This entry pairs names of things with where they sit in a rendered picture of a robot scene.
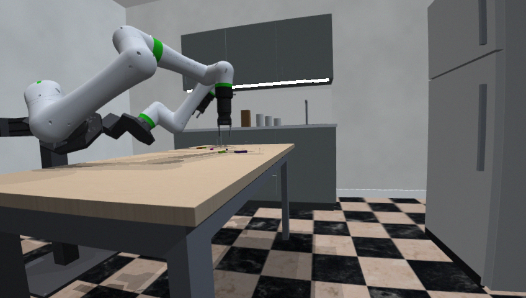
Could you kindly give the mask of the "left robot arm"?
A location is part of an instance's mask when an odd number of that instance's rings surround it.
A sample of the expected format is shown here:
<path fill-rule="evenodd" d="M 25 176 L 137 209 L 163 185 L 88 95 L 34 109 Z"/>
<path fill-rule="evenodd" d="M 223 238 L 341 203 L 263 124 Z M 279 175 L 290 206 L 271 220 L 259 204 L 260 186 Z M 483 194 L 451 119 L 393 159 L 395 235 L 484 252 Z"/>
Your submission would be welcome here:
<path fill-rule="evenodd" d="M 215 94 L 215 84 L 204 86 L 196 81 L 193 90 L 175 112 L 171 112 L 160 102 L 154 102 L 137 119 L 149 130 L 160 125 L 173 134 L 179 134 L 185 129 L 197 106 L 209 92 Z"/>

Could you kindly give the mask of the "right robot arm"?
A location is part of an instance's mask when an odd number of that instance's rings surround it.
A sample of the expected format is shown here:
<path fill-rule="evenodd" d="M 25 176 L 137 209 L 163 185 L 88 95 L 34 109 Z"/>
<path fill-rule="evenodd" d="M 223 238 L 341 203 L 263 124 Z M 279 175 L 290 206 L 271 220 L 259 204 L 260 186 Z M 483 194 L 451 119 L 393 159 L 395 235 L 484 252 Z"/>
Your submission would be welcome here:
<path fill-rule="evenodd" d="M 88 128 L 88 117 L 152 77 L 157 67 L 180 73 L 204 86 L 233 87 L 234 69 L 227 61 L 203 65 L 128 25 L 117 28 L 112 41 L 120 55 L 68 95 L 50 80 L 38 81 L 25 90 L 29 127 L 36 138 L 56 143 L 80 137 Z"/>

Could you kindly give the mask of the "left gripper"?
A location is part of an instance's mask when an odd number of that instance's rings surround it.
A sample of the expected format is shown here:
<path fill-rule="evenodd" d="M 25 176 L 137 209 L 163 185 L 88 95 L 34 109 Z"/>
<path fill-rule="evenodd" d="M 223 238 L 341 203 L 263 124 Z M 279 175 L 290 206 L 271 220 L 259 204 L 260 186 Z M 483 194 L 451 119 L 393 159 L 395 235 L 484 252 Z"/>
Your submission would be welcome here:
<path fill-rule="evenodd" d="M 202 100 L 202 102 L 198 105 L 198 107 L 196 108 L 197 111 L 200 111 L 199 114 L 196 116 L 196 118 L 199 117 L 200 114 L 203 114 L 205 112 L 205 109 L 208 107 L 209 103 L 214 100 L 215 96 L 212 95 L 211 93 L 208 93 L 205 98 Z M 196 111 L 195 110 L 195 111 Z M 195 113 L 194 111 L 194 113 Z M 193 114 L 194 114 L 193 113 Z M 192 114 L 192 115 L 193 115 Z"/>

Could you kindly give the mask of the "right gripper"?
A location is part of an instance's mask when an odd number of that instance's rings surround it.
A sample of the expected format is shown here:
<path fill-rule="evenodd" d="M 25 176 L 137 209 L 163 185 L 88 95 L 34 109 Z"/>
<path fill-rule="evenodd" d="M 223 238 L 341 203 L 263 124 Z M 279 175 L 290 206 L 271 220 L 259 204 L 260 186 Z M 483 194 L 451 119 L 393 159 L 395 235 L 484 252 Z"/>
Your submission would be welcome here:
<path fill-rule="evenodd" d="M 233 93 L 233 88 L 228 86 L 219 86 L 215 88 L 215 98 L 217 99 L 217 125 L 218 132 L 220 137 L 220 126 L 221 125 L 230 125 L 230 137 L 231 137 L 231 99 L 235 93 Z"/>

